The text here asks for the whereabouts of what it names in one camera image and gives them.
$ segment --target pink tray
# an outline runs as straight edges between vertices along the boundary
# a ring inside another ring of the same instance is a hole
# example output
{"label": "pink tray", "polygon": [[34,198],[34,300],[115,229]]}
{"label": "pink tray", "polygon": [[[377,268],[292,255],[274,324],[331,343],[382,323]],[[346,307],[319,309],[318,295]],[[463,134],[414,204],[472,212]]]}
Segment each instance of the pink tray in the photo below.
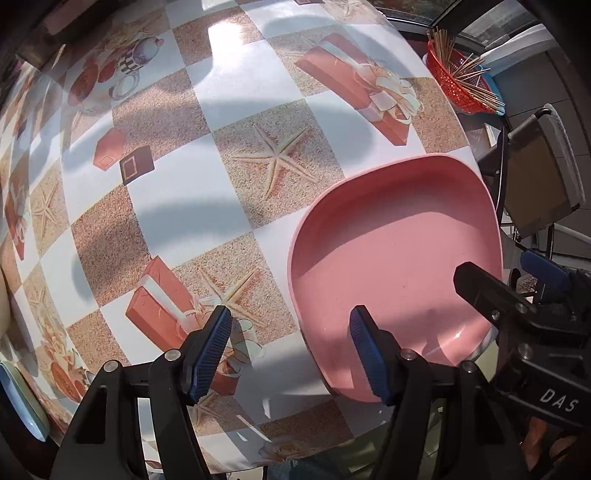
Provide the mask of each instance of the pink tray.
{"label": "pink tray", "polygon": [[457,364],[490,328],[453,287],[472,261],[502,275],[501,238],[488,191],[459,160],[430,154],[344,180],[319,197],[291,244],[288,279],[302,333],[327,383],[379,401],[348,332],[367,306],[403,348]]}

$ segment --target silver bolt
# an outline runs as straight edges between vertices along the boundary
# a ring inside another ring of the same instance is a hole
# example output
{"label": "silver bolt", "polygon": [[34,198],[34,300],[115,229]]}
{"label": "silver bolt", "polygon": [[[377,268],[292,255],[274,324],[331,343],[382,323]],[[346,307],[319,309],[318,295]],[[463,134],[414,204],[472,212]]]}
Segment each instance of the silver bolt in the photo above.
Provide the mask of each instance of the silver bolt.
{"label": "silver bolt", "polygon": [[116,360],[109,360],[105,365],[103,365],[103,368],[105,369],[105,372],[111,373],[117,370],[118,366],[119,364]]}
{"label": "silver bolt", "polygon": [[469,360],[464,360],[462,362],[462,368],[468,372],[469,374],[474,373],[476,370],[478,370],[478,367],[476,366],[476,364],[474,362],[470,362]]}
{"label": "silver bolt", "polygon": [[517,311],[519,313],[522,313],[522,314],[527,313],[527,307],[525,305],[523,305],[522,303],[516,303],[515,308],[517,309]]}
{"label": "silver bolt", "polygon": [[534,356],[534,351],[527,343],[520,343],[517,347],[517,352],[521,355],[523,360],[531,360]]}
{"label": "silver bolt", "polygon": [[164,354],[164,358],[166,360],[168,360],[169,362],[174,362],[180,356],[181,356],[181,350],[177,350],[176,348],[173,348],[172,350],[169,350],[168,352],[166,352]]}
{"label": "silver bolt", "polygon": [[400,350],[400,356],[405,360],[414,360],[417,357],[417,353],[410,348],[403,348]]}

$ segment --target red basket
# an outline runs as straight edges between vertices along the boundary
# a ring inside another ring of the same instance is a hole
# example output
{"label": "red basket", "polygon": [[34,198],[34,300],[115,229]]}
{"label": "red basket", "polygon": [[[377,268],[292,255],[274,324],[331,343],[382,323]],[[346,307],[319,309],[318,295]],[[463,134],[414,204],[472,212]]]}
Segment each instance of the red basket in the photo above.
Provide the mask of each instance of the red basket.
{"label": "red basket", "polygon": [[[468,90],[466,90],[457,82],[456,79],[451,76],[451,74],[445,69],[445,67],[435,55],[433,40],[428,42],[427,48],[427,68],[431,71],[437,80],[437,83],[441,86],[443,93],[446,94],[447,98],[449,98],[450,101],[454,103],[454,105],[467,113],[496,112],[496,110],[489,108],[480,101],[476,100],[472,95],[470,95]],[[464,61],[466,61],[466,57],[464,55],[462,55],[457,50],[452,51],[450,63],[454,68],[459,67]],[[473,77],[466,81],[472,85],[491,91],[491,88],[488,86],[482,76]]]}

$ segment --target window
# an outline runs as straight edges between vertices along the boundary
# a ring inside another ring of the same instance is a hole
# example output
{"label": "window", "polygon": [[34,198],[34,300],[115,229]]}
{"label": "window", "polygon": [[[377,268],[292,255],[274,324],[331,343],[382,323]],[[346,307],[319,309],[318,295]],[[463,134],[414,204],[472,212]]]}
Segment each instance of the window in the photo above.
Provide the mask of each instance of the window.
{"label": "window", "polygon": [[517,0],[503,0],[468,25],[462,33],[487,46],[501,37],[506,36],[508,40],[516,30],[535,23],[537,23],[535,17]]}
{"label": "window", "polygon": [[456,0],[369,0],[379,8],[389,10],[395,18],[429,25]]}

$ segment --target table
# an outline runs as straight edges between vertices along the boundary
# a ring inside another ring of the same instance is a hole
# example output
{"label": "table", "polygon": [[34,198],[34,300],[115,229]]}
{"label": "table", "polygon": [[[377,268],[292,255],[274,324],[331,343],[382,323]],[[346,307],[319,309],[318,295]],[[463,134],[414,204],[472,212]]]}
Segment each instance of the table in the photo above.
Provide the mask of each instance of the table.
{"label": "table", "polygon": [[0,125],[15,317],[1,351],[55,438],[105,361],[152,361],[217,304],[232,343],[190,409],[213,472],[388,420],[324,386],[287,287],[291,237],[322,191],[368,168],[444,152],[479,171],[439,86],[367,2],[139,1],[25,68]]}

